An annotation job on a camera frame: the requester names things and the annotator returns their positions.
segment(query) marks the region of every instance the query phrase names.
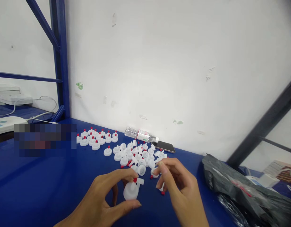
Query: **left hand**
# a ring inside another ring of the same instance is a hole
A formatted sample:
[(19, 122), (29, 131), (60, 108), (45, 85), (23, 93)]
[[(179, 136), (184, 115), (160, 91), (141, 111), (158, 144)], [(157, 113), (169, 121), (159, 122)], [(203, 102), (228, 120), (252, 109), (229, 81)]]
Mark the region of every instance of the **left hand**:
[[(76, 209), (64, 220), (55, 225), (59, 226), (111, 226), (115, 221), (141, 206), (138, 200), (124, 201), (116, 206), (120, 180), (133, 182), (138, 174), (133, 169), (117, 169), (111, 173), (97, 176), (88, 192)], [(113, 207), (106, 202), (106, 195), (113, 190)]]

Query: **right hand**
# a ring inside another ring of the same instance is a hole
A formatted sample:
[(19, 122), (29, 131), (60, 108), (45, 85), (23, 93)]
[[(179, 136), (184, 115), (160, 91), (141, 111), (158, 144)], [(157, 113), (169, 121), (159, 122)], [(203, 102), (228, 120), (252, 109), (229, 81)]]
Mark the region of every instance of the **right hand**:
[(153, 174), (161, 177), (156, 188), (169, 191), (174, 211), (182, 226), (207, 227), (196, 177), (177, 158), (164, 158), (158, 163)]

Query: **water bottle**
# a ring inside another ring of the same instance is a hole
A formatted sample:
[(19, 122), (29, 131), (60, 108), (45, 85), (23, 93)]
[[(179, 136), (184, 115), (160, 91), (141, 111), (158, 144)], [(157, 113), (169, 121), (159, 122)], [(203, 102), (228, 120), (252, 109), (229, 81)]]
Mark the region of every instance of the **water bottle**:
[(157, 143), (159, 141), (158, 137), (151, 135), (149, 132), (138, 130), (138, 129), (132, 129), (130, 127), (126, 128), (124, 135), (128, 137), (132, 137), (134, 139), (145, 141), (147, 143), (150, 143), (150, 142)]

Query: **white wall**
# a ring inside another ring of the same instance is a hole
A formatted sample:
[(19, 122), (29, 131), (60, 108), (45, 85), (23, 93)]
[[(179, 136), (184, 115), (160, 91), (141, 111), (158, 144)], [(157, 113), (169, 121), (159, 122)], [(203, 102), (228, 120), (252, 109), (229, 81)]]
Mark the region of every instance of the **white wall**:
[[(291, 148), (291, 110), (267, 135), (267, 139)], [(274, 160), (291, 164), (291, 153), (269, 143), (261, 142), (242, 165), (257, 171), (264, 170)]]
[[(49, 1), (37, 3), (51, 25)], [(53, 46), (26, 1), (0, 0), (0, 72), (55, 78)], [(55, 83), (0, 78), (3, 83), (19, 86), (32, 98), (50, 96), (57, 101)], [(33, 104), (45, 110), (54, 105), (50, 99)]]
[(69, 0), (66, 11), (79, 120), (227, 160), (291, 80), (289, 0)]

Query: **blue metal shelf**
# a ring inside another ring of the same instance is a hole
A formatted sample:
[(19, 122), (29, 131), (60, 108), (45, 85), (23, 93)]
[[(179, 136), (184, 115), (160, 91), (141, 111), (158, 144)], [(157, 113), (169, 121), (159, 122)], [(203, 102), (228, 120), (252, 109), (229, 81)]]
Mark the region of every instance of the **blue metal shelf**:
[(58, 94), (59, 118), (70, 117), (70, 97), (69, 97), (69, 79), (68, 79), (68, 58), (67, 58), (67, 37), (66, 37), (66, 18), (65, 1), (50, 0), (51, 27), (46, 21), (42, 11), (35, 0), (26, 0), (36, 19), (42, 26), (53, 45), (54, 63), (56, 79), (27, 76), (20, 74), (11, 74), (0, 72), (0, 77), (12, 79), (36, 80), (56, 83)]

